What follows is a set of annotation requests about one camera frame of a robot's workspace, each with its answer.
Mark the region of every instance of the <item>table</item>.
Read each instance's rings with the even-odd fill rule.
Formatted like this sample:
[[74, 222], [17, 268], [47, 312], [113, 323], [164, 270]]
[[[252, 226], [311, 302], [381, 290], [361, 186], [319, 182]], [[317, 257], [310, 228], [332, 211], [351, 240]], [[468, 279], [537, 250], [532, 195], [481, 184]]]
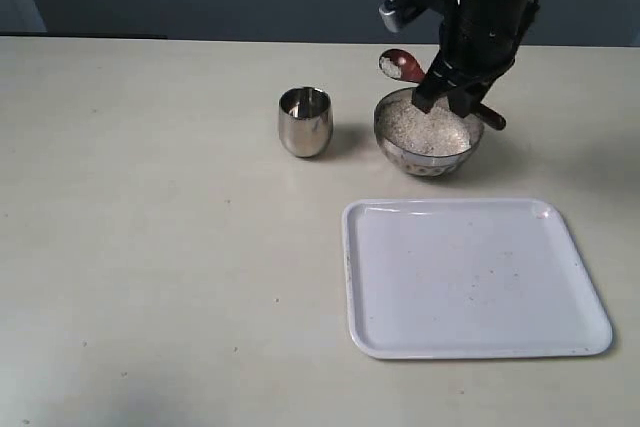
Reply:
[[[0, 424], [635, 425], [640, 50], [525, 47], [448, 180], [378, 151], [389, 46], [0, 38]], [[434, 46], [407, 47], [426, 65]], [[277, 100], [332, 97], [322, 158]], [[348, 336], [359, 198], [539, 197], [615, 327], [585, 359], [381, 362]]]

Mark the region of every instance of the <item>brown spoon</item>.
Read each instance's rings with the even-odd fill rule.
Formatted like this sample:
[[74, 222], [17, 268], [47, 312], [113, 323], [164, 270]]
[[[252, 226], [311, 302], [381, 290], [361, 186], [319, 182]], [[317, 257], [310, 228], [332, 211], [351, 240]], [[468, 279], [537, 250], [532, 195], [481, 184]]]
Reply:
[[[384, 75], [403, 82], [419, 84], [425, 75], [416, 58], [406, 50], [384, 51], [380, 54], [378, 65]], [[503, 116], [484, 104], [477, 104], [472, 113], [495, 130], [503, 130], [507, 126], [507, 120]]]

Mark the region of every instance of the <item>metal cup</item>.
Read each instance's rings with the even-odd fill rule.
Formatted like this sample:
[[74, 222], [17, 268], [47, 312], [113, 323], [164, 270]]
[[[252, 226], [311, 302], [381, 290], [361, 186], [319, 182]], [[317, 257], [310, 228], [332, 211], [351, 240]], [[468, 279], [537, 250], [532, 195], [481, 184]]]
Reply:
[[280, 97], [278, 132], [282, 145], [296, 157], [318, 155], [333, 134], [331, 99], [314, 87], [285, 92]]

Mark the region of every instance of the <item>white table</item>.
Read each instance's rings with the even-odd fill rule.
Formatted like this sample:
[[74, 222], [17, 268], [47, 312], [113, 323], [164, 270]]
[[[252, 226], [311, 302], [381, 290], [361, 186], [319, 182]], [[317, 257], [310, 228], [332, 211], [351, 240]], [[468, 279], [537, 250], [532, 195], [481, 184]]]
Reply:
[[[0, 425], [636, 425], [640, 50], [523, 48], [487, 99], [507, 130], [429, 183], [375, 145], [373, 108], [401, 87], [377, 72], [386, 47], [0, 38]], [[316, 161], [276, 132], [280, 94], [307, 84], [335, 108]], [[344, 206], [460, 196], [557, 206], [608, 354], [356, 349]]]

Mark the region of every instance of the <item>white tray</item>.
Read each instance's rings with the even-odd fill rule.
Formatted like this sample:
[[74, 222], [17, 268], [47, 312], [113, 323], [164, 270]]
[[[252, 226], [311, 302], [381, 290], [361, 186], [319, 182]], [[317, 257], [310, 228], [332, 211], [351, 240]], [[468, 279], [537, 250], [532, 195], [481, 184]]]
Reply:
[[611, 324], [533, 199], [363, 200], [343, 215], [349, 329], [380, 359], [594, 355]]

